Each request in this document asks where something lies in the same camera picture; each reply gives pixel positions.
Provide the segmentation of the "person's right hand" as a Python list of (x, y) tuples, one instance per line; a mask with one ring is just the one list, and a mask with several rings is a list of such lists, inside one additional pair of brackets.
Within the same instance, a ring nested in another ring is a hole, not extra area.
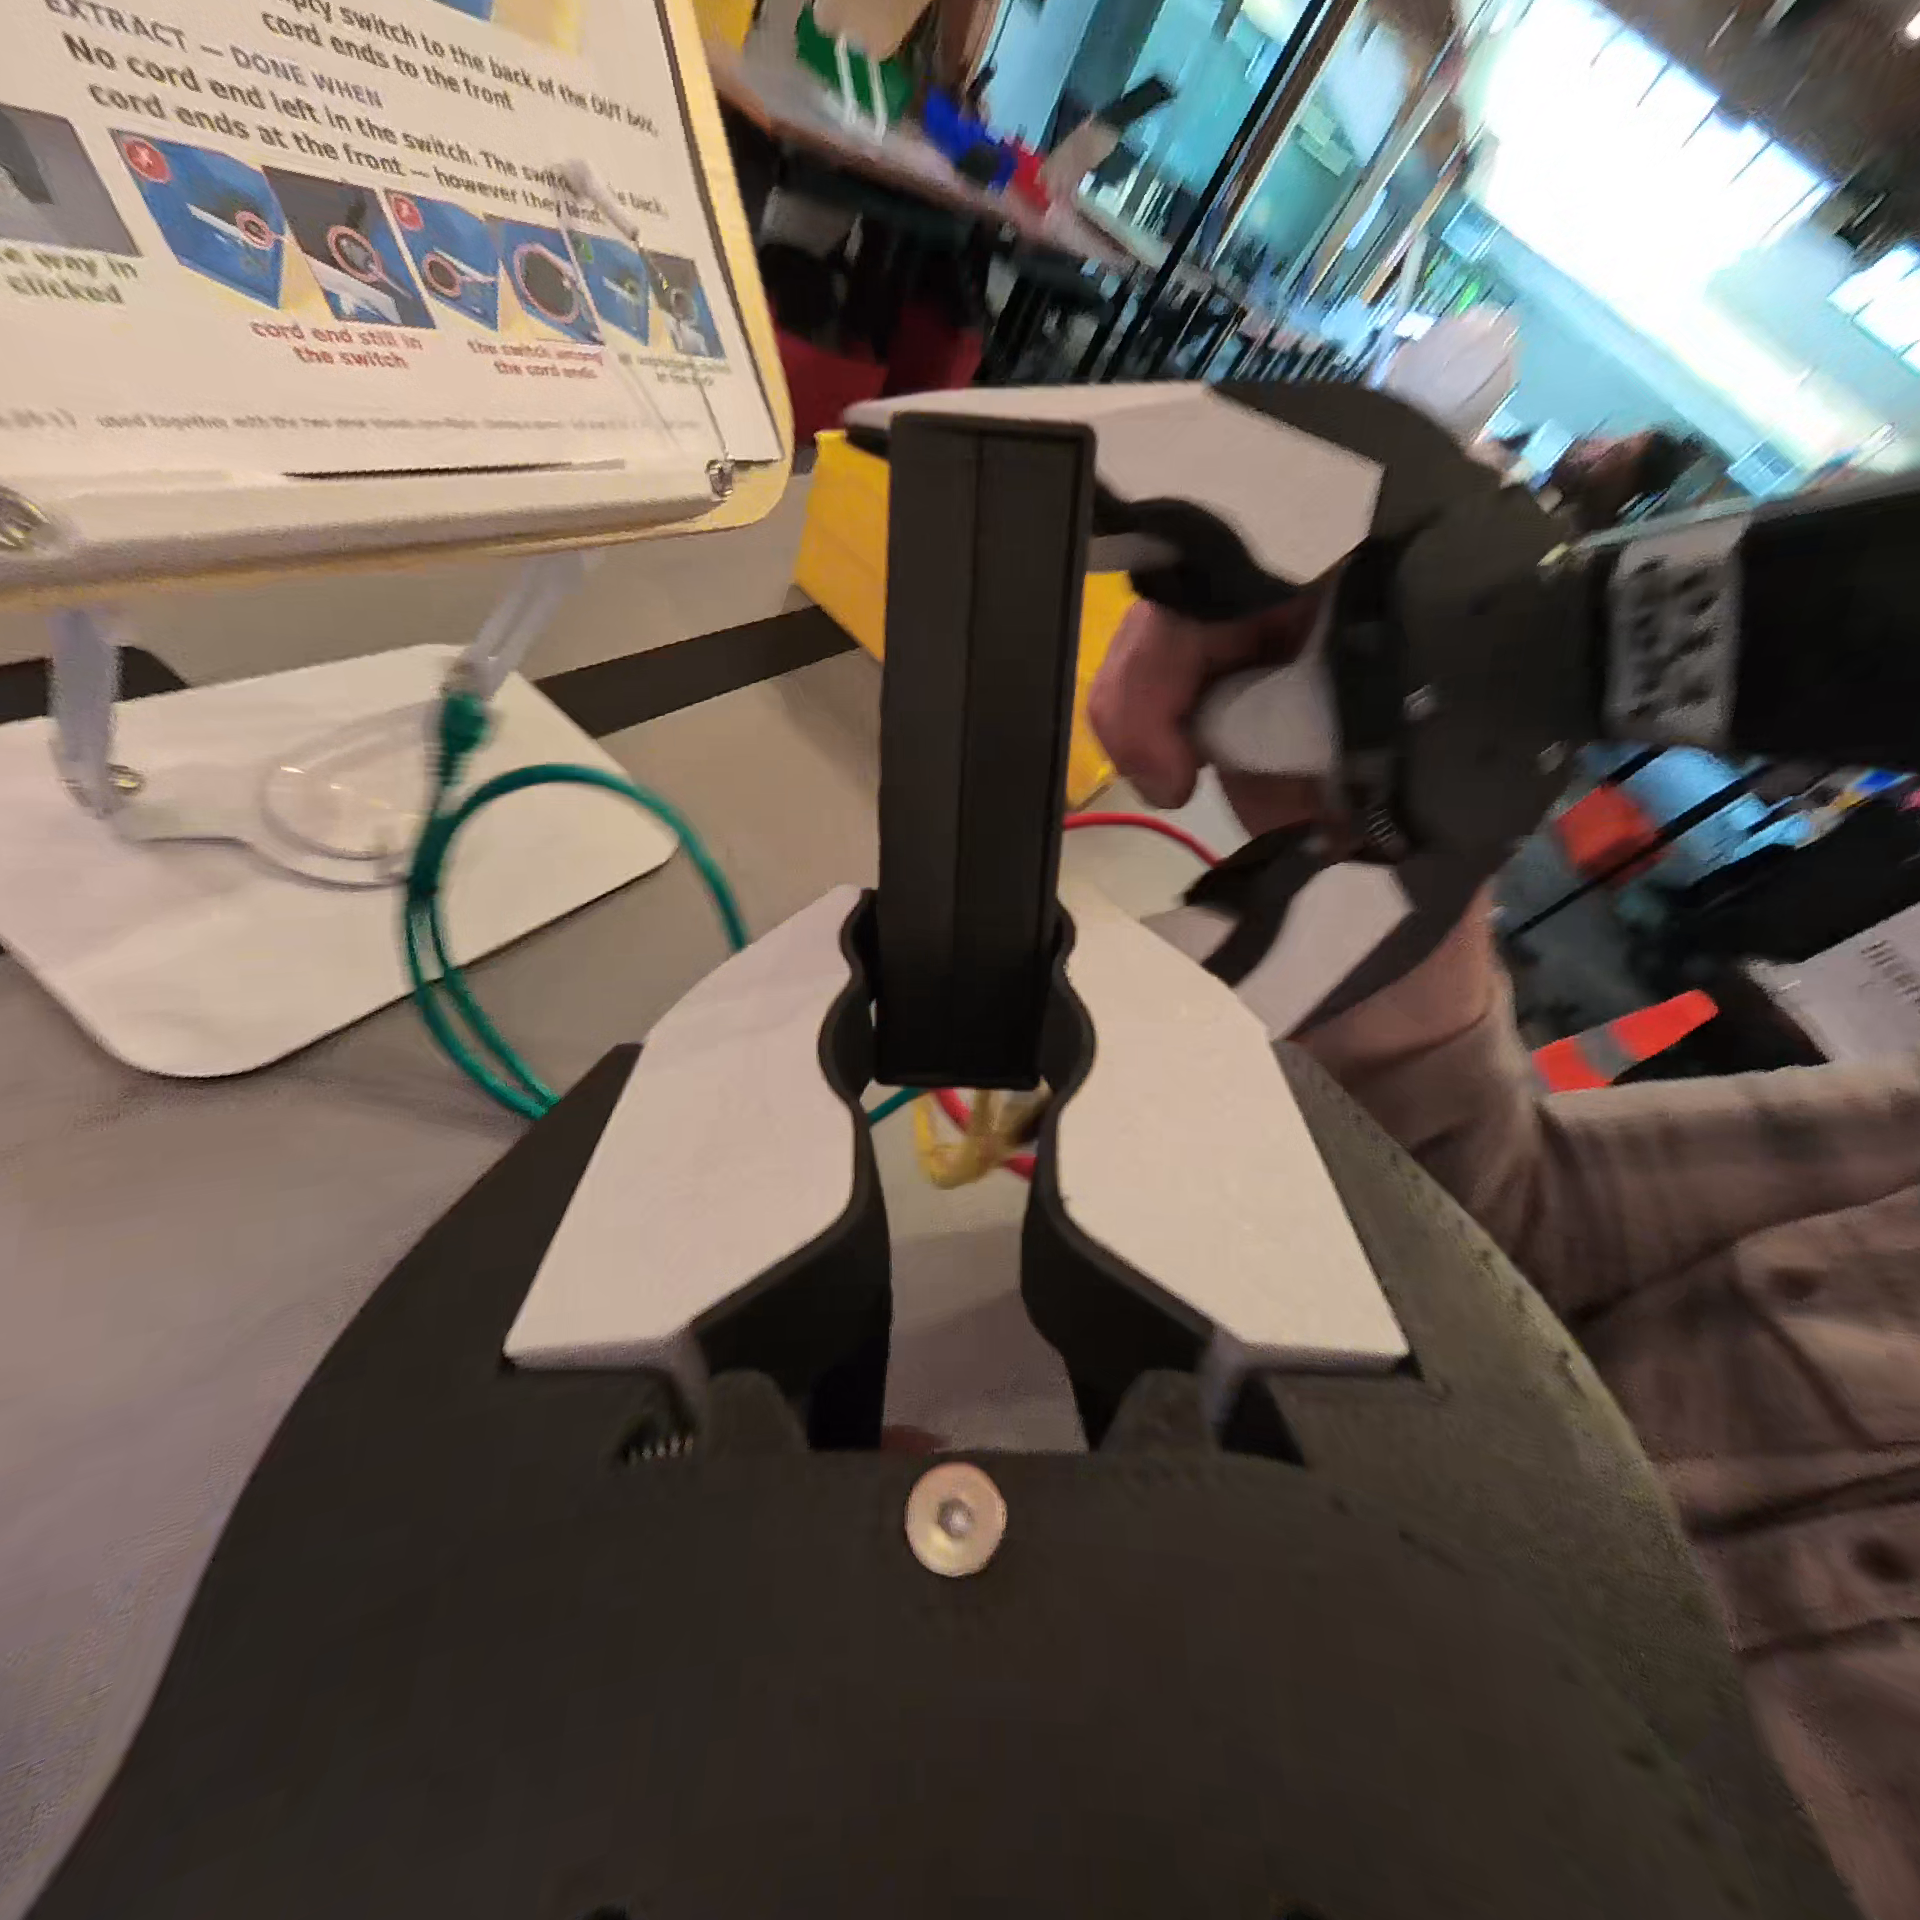
[(1204, 621), (1148, 602), (1128, 607), (1094, 671), (1087, 725), (1142, 805), (1182, 810), (1202, 772), (1213, 771), (1237, 824), (1250, 836), (1294, 828), (1327, 839), (1344, 834), (1326, 783), (1218, 764), (1195, 733), (1195, 716), (1213, 685), (1290, 666), (1306, 650), (1316, 611), (1316, 594), (1234, 621)]

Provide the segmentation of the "person's right forearm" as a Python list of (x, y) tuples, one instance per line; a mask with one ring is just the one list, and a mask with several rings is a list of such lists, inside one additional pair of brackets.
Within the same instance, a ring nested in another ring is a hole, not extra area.
[(1916, 1058), (1550, 1095), (1486, 900), (1299, 1043), (1588, 1355), (1840, 1878), (1916, 1918)]

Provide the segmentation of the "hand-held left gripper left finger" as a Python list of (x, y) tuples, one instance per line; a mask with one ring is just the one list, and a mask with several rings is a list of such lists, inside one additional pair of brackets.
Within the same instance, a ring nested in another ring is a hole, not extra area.
[(502, 1340), (524, 1371), (827, 1375), (882, 1275), (847, 1237), (872, 1155), (822, 1043), (847, 1006), (852, 885), (763, 932), (647, 1035)]

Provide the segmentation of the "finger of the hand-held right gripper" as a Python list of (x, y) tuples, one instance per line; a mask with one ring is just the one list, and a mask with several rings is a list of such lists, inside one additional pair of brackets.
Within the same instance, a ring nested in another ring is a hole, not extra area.
[(1264, 831), (1218, 860), (1144, 926), (1222, 982), (1269, 1040), (1295, 1040), (1371, 999), (1444, 940), (1444, 888), (1336, 858), (1308, 824)]
[(1383, 482), (1375, 461), (1199, 382), (879, 398), (843, 428), (890, 458), (907, 415), (1091, 432), (1087, 568), (1189, 616), (1250, 616), (1319, 584), (1371, 535)]

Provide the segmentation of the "green plastic bin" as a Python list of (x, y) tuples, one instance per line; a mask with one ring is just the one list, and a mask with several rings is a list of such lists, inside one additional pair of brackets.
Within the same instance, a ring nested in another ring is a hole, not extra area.
[(923, 3), (802, 3), (796, 52), (843, 92), (872, 92), (879, 64), (896, 55)]

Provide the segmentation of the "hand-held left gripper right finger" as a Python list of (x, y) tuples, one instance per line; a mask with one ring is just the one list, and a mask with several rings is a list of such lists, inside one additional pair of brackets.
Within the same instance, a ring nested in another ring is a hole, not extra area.
[(1036, 1167), (1066, 1228), (1213, 1375), (1397, 1371), (1407, 1338), (1259, 1015), (1114, 900), (1066, 911), (1091, 1060), (1047, 1072)]

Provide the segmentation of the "yellow plastic bin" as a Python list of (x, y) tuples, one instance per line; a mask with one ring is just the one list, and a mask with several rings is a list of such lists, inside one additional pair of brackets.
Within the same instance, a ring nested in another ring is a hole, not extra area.
[[(796, 584), (863, 654), (879, 661), (887, 612), (890, 471), (882, 458), (852, 447), (839, 429), (820, 434), (813, 450)], [(1134, 603), (1135, 592), (1123, 572), (1087, 576), (1066, 772), (1069, 811), (1094, 810), (1116, 782), (1114, 762), (1087, 723), (1087, 693)]]

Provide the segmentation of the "small blue plastic bin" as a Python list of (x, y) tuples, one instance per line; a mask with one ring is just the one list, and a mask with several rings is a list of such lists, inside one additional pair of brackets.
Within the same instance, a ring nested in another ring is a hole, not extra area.
[(1018, 175), (1018, 142), (997, 134), (974, 108), (946, 88), (932, 87), (926, 94), (919, 125), (932, 150), (974, 184), (1002, 192)]

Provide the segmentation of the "red fabric bag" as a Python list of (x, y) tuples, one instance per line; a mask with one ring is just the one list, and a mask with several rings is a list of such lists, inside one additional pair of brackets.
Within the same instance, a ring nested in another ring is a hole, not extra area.
[(981, 367), (987, 330), (928, 298), (910, 298), (893, 312), (885, 348), (816, 342), (784, 325), (775, 325), (775, 342), (796, 439), (804, 446), (863, 399), (962, 391)]

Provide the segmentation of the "small orange object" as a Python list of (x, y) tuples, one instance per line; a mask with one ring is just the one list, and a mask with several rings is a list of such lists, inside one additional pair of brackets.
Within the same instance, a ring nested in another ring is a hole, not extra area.
[(1718, 1013), (1717, 999), (1707, 992), (1680, 992), (1536, 1046), (1528, 1054), (1532, 1078), (1550, 1095), (1616, 1086), (1646, 1062), (1690, 1043)]

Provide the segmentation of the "black network switch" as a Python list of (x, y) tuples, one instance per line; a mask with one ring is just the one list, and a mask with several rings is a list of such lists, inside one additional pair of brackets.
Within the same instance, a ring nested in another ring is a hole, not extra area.
[(871, 982), (890, 1088), (1028, 1091), (1062, 954), (1093, 434), (898, 415)]

